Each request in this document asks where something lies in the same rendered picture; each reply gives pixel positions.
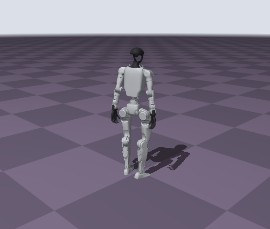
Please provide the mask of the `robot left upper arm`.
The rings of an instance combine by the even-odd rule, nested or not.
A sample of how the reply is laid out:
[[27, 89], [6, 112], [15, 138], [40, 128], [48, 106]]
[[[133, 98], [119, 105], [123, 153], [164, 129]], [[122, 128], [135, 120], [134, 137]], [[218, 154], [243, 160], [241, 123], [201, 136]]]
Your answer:
[[122, 83], [124, 81], [124, 70], [125, 67], [120, 67], [118, 70], [118, 78], [117, 78], [117, 85], [115, 88], [116, 92], [123, 92], [123, 87], [122, 87]]

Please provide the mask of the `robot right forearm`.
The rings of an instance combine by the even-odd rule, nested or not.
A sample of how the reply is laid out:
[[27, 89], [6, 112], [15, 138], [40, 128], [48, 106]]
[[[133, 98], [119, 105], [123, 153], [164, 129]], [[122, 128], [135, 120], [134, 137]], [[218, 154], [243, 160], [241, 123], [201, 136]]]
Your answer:
[[[148, 98], [149, 100], [149, 108], [150, 108], [150, 114], [152, 114], [152, 110], [155, 110], [155, 91], [152, 91], [152, 97]], [[156, 110], [155, 110], [156, 113]]]

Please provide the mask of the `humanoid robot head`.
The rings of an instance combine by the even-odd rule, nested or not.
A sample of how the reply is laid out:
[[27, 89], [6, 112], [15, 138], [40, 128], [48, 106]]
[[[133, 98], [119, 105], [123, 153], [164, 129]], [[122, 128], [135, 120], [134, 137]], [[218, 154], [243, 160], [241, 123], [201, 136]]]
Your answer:
[[[144, 55], [144, 51], [141, 49], [141, 48], [133, 48], [131, 51], [130, 51], [130, 54], [133, 55], [133, 58], [134, 58], [134, 61], [133, 61], [133, 64], [132, 66], [130, 66], [130, 68], [140, 68], [139, 67], [139, 63], [141, 63], [142, 59], [143, 59], [143, 55]], [[141, 60], [140, 61], [136, 61], [136, 58], [135, 57], [138, 57], [139, 55], [141, 55]]]

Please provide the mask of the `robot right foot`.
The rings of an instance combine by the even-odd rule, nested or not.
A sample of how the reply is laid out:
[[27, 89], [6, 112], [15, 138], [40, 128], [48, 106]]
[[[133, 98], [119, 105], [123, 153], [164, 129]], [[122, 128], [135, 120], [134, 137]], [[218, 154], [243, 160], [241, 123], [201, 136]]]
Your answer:
[[[143, 171], [142, 171], [142, 172], [143, 172]], [[144, 174], [140, 174], [140, 172], [137, 172], [137, 173], [135, 174], [134, 178], [139, 179], [139, 178], [147, 177], [147, 176], [149, 176], [149, 175], [150, 175], [150, 173], [144, 172]]]

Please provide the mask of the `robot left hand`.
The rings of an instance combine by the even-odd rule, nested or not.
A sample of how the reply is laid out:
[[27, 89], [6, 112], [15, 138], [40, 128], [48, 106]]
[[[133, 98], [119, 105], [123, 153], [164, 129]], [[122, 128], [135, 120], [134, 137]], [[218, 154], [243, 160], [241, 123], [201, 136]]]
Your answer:
[[118, 116], [118, 114], [117, 114], [117, 110], [118, 109], [114, 109], [115, 108], [115, 106], [114, 105], [112, 105], [112, 113], [111, 113], [111, 121], [113, 122], [113, 123], [119, 123], [118, 121], [117, 121], [117, 117], [120, 119], [120, 117]]

